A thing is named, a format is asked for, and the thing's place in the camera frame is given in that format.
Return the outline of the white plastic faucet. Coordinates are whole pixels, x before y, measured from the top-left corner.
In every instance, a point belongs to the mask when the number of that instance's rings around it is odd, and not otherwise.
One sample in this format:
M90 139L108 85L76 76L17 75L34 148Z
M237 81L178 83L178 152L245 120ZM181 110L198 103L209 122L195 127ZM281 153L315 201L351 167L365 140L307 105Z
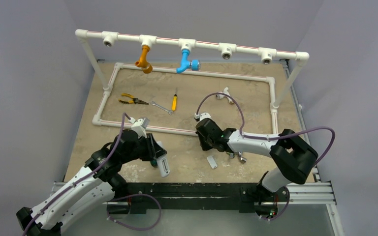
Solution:
M216 94L215 95L216 99L218 100L221 100L221 99L224 99L226 98L228 100L228 103L233 105L234 104L234 101L233 99L231 98L231 95L229 93L229 87L225 87L223 89L223 91L220 91L219 94Z

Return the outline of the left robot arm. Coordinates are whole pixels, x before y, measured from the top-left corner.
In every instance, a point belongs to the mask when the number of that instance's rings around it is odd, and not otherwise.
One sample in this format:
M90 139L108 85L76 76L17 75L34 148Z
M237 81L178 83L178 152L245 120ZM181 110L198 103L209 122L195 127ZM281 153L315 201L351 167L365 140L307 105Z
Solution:
M121 131L112 142L95 151L56 193L32 208L17 211L23 235L60 236L74 221L101 203L114 200L130 205L132 198L146 194L130 193L129 183L119 174L122 166L133 160L163 162L160 172L165 177L169 174L166 155L166 149L153 134Z

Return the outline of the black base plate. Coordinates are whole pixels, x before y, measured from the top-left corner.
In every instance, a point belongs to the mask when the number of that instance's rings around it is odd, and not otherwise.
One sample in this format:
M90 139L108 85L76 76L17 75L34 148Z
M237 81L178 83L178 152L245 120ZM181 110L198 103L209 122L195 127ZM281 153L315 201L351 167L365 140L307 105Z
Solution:
M106 203L112 215L145 214L150 209L235 210L272 218L278 204L289 201L286 187L275 193L255 182L241 183L128 183Z

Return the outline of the silver wrench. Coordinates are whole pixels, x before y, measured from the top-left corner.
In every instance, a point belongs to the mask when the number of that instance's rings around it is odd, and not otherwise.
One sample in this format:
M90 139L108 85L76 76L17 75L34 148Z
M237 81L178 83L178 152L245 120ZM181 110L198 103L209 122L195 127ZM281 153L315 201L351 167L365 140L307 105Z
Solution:
M163 106L157 104L157 103L154 102L154 101L151 101L151 105L153 105L153 106L155 106L155 107L157 107L157 108L162 109L163 111L167 112L169 115L172 115L172 114L174 113L172 110L169 110L169 109L167 109L167 108L165 108L165 107L163 107Z

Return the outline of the white battery cover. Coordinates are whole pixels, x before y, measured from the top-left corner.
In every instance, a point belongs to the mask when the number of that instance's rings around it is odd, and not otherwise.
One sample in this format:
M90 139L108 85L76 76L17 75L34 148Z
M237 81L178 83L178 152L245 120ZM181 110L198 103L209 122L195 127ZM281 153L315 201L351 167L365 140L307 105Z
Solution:
M206 159L207 159L207 162L209 163L209 165L210 165L210 167L212 169L216 169L218 167L218 165L217 165L215 159L213 158L213 156L210 155Z

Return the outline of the green stubby screwdriver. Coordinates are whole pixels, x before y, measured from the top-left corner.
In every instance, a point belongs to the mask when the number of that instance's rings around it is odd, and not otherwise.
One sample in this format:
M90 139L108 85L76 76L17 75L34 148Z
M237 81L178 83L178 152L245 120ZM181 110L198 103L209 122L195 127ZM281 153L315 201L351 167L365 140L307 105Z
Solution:
M157 163L156 160L152 160L152 161L150 161L150 164L151 164L151 166L154 167L154 168L157 168L157 167L158 167L158 163Z

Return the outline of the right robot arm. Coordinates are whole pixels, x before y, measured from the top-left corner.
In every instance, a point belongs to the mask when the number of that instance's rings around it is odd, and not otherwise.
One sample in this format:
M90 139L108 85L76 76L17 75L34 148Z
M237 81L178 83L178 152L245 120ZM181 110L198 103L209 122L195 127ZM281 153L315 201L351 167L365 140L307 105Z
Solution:
M195 129L203 150L253 153L275 162L275 169L266 173L257 186L257 195L263 200L290 183L304 184L318 158L318 153L290 129L280 134L241 134L235 128L222 130L210 118L199 121Z

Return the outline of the yellow screwdriver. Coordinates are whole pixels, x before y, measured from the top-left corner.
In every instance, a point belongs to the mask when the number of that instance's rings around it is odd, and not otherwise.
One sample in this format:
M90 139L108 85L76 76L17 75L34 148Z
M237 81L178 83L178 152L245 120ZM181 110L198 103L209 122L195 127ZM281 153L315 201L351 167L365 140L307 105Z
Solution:
M175 89L175 93L173 96L173 102L172 102L172 108L171 108L173 112L176 111L176 108L177 108L177 99L178 99L177 93L178 93L178 88Z

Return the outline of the white PVC pipe frame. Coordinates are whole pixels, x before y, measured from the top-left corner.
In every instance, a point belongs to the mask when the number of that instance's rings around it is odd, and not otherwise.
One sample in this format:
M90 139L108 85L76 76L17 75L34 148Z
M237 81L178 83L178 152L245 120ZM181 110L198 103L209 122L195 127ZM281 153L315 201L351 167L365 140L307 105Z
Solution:
M137 42L140 43L141 48L143 45L147 45L152 47L156 44L159 45L169 45L169 46L176 46L180 48L182 53L183 49L188 49L190 52L195 48L201 49L210 49L216 50L220 52L223 59L229 59L232 57L234 53L243 53L243 54L251 54L257 55L261 59L262 64L270 64L273 62L274 59L288 59L293 60L297 64L290 73L287 78L287 82L284 85L284 88L281 93L276 93L276 82L273 77L260 77L260 76L247 76L241 74L230 74L230 73L218 73L218 72L208 72L202 71L192 71L191 69L186 70L183 73L184 75L195 75L195 76L205 76L205 77L213 77L213 78L222 78L222 79L234 79L234 80L243 80L243 81L253 81L253 82L263 82L267 83L270 90L270 117L271 117L271 127L272 132L274 134L278 133L279 126L278 126L278 109L283 101L284 97L290 91L290 88L293 85L293 82L297 78L299 72L302 68L307 64L309 61L310 55L307 52L290 52L290 51L281 51L273 48L264 48L264 47L248 47L248 46L241 46L232 43L213 43L213 42L204 42L198 41L195 39L188 39L188 38L165 38L165 37L158 37L153 35L132 35L132 34L123 34L119 32L112 32L112 31L89 31L85 29L77 29L75 31L75 35L82 45L94 71L95 74L98 76L102 83L103 88L103 95L100 101L100 104L96 110L95 115L92 119L92 124L96 126L110 126L110 127L119 127L121 124L116 121L109 121L103 120L101 115L105 108L105 105L108 101L108 98L111 95L112 89L114 87L114 83L118 72L121 69L130 69L130 70L141 70L140 68L136 67L134 64L124 64L117 62L114 65L113 72L110 76L110 79L106 79L104 73L101 71L101 68L93 54L93 51L88 43L88 39L101 39L103 44L106 47L112 47L116 42L119 41L129 41L129 42ZM164 73L173 73L178 74L176 69L170 67L156 67L152 66L152 72L164 72Z

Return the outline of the aluminium rail frame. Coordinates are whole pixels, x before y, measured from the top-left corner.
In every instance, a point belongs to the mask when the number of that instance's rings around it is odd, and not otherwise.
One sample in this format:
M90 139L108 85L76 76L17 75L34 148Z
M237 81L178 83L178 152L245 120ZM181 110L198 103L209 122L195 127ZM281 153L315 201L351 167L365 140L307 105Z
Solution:
M95 207L119 206L127 214L143 214L149 209L237 210L256 213L272 221L282 213L279 204L335 204L332 187L308 183L307 176L319 155L299 132L278 130L278 109L270 107L271 134L241 133L238 129L219 129L208 113L197 111L195 130L150 126L147 118L125 117L122 122L102 120L110 96L105 91L93 118L94 125L119 127L120 134L86 162L79 172L61 186L42 205L26 235L60 236ZM153 133L198 137L204 151L216 149L230 154L253 153L274 160L276 168L261 180L241 183L160 183L127 182L119 174L123 164L140 159L156 162L163 177L170 173L166 150Z

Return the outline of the blue plastic faucet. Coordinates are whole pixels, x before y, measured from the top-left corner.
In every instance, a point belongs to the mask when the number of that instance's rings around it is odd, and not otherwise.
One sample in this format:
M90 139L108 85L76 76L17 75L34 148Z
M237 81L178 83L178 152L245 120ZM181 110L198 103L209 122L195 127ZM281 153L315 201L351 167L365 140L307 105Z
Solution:
M201 63L199 60L189 60L188 57L190 55L190 50L183 49L182 50L182 58L180 61L180 67L176 69L177 73L183 73L188 69L191 69L192 71L199 71L201 68Z

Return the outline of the yellow handled pliers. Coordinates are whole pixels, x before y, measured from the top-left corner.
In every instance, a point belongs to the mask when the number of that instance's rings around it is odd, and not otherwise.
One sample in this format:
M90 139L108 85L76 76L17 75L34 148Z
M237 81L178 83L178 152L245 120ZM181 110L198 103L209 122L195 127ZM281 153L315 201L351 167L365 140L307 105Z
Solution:
M119 99L119 102L120 103L123 103L123 104L141 104L141 105L149 105L149 103L143 101L143 100L140 100L139 98L136 98L134 97L133 95L131 94L128 94L128 93L122 93L121 94L121 97L127 97L129 98L129 100L121 100Z

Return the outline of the orange plastic faucet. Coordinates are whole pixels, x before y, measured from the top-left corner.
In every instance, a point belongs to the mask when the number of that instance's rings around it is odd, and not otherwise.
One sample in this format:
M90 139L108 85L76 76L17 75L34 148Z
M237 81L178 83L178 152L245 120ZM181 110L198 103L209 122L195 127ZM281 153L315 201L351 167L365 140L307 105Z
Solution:
M143 45L141 49L141 55L139 59L134 63L134 65L140 68L145 74L149 74L153 70L152 65L149 62L147 62L147 54L149 51L150 47L147 45Z

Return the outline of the white remote control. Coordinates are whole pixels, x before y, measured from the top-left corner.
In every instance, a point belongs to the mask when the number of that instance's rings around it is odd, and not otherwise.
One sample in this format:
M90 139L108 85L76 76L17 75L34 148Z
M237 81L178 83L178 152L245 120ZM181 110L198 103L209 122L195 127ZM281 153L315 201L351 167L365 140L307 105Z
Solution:
M167 177L170 174L170 167L166 155L157 159L157 166L161 177Z

